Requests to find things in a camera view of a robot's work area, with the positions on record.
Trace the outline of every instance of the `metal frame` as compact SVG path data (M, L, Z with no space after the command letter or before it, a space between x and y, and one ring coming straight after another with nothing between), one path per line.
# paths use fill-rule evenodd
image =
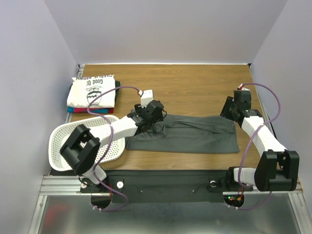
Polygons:
M78 77L82 77L85 64L78 65ZM264 114L264 119L268 119L267 112L265 111L260 97L258 95L260 105ZM71 121L71 113L68 113L65 123ZM50 195L91 195L80 193L81 183L77 176L44 176L39 191L39 197L36 204L34 216L30 226L29 234L37 234L40 229L40 224L44 215L44 208L48 196ZM245 192L246 194L258 194L259 191ZM304 200L303 191L300 183L297 184L297 188L293 192L274 192L274 193L288 193L292 204L292 208L302 234L312 234L312 219L309 214L307 204ZM224 195L233 194L233 192L224 192ZM92 194L100 196L109 196L108 193L104 194Z

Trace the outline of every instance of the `gray floor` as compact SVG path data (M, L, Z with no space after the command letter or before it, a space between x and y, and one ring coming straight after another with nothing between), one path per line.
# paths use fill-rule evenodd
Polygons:
M244 207L267 195L246 195ZM219 203L129 204L122 211L92 210L88 196L50 196L41 234L296 234L300 233L287 194L264 206L235 211Z

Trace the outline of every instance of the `white laundry basket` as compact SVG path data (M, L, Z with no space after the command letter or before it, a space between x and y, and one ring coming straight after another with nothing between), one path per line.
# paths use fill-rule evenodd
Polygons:
M105 117L107 117L111 122L119 120L119 118L112 115L107 115ZM102 117L95 117L75 121L72 123L66 123L57 127L51 133L49 140L49 162L53 169L57 171L68 171L72 169L65 161L65 159L62 157L62 155L59 153L59 150L62 147L62 140L64 140L66 136L70 135L73 132L74 128L76 128L80 124L84 124L87 128L90 128L107 124L107 121L104 120ZM99 161L99 159L103 156L106 149L107 145L104 145L98 150L96 162ZM124 149L125 149L125 138L113 141L111 148L109 149L106 157L101 161L101 163L112 161L119 158Z

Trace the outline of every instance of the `wooden tabletop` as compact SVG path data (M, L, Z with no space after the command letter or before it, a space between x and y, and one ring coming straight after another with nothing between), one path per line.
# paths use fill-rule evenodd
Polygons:
M152 89L154 99L160 100L169 114L186 116L219 115L227 96L243 82L251 82L247 65L86 65L83 76L115 75L121 85L141 90ZM261 111L255 88L252 108ZM135 90L121 89L113 115L122 118L140 103ZM71 121L94 117L85 113L73 114ZM124 150L115 161L102 164L105 169L228 169L239 166L248 135L236 125L240 153L187 154ZM244 166L256 167L260 156L252 145Z

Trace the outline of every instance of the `gray cloth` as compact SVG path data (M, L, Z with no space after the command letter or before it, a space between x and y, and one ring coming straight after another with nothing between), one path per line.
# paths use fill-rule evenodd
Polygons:
M234 122L221 116L167 115L145 133L126 138L126 149L178 153L237 153Z

